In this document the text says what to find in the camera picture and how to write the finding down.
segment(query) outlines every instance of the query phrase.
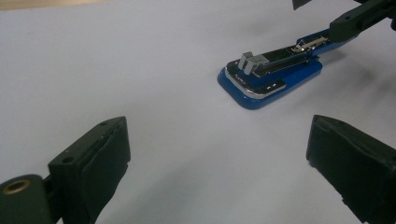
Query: blue stapler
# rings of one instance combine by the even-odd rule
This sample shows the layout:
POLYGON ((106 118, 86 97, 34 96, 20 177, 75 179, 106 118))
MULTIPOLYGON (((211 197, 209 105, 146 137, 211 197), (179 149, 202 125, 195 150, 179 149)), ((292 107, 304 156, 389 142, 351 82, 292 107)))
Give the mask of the blue stapler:
POLYGON ((346 42, 333 43, 329 30, 324 30, 283 49, 259 55, 247 52, 241 59, 227 63, 218 82, 242 107, 258 109, 319 74, 319 54, 346 42))

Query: white table surface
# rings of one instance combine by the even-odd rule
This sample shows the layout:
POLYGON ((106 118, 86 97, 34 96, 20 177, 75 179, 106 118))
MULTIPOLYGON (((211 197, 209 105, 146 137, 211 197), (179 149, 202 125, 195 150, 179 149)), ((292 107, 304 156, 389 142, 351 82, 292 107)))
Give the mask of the white table surface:
POLYGON ((291 45, 359 4, 114 0, 0 12, 0 182, 126 116, 132 162, 97 223, 360 223, 305 160, 315 114, 396 147, 396 33, 381 21, 321 57, 291 94, 249 111, 229 61, 291 45))

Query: white surface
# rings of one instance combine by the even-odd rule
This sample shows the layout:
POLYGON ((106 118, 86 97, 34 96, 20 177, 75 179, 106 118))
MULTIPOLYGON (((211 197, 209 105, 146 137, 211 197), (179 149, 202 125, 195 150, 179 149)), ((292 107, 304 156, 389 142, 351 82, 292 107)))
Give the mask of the white surface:
POLYGON ((292 44, 357 5, 115 0, 0 12, 0 182, 47 175, 91 127, 124 115, 133 162, 97 223, 359 223, 304 155, 315 114, 396 147, 390 20, 260 110, 216 80, 243 52, 292 44))

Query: screw hole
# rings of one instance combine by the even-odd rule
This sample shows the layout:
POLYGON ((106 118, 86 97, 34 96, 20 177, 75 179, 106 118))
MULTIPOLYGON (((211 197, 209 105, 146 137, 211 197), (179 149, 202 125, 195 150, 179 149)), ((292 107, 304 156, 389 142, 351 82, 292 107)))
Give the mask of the screw hole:
POLYGON ((67 157, 67 158, 64 158, 64 159, 62 160, 62 162, 63 162, 63 163, 69 163, 69 162, 72 162, 73 160, 74 160, 73 157, 67 157))
POLYGON ((30 185, 30 180, 24 179, 24 180, 17 180, 9 185, 7 185, 5 188, 3 188, 3 193, 4 194, 14 194, 18 193, 20 191, 23 191, 30 185))

